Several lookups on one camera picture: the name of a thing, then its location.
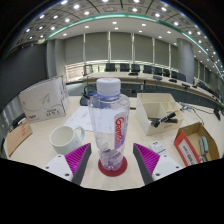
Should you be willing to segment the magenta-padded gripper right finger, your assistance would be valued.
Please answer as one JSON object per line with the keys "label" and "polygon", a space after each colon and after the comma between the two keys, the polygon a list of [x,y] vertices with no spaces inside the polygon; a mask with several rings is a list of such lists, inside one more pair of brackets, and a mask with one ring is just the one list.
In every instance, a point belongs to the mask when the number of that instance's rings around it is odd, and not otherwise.
{"label": "magenta-padded gripper right finger", "polygon": [[164,178],[182,169],[171,156],[157,154],[140,144],[133,144],[133,154],[137,160],[140,173],[145,185]]}

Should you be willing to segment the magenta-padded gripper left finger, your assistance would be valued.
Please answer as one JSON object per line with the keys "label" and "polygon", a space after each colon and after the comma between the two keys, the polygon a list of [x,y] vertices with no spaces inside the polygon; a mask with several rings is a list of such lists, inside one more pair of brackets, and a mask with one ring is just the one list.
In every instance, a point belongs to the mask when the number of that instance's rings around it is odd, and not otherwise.
{"label": "magenta-padded gripper left finger", "polygon": [[44,166],[44,170],[80,185],[91,153],[91,144],[87,143],[67,155],[58,154]]}

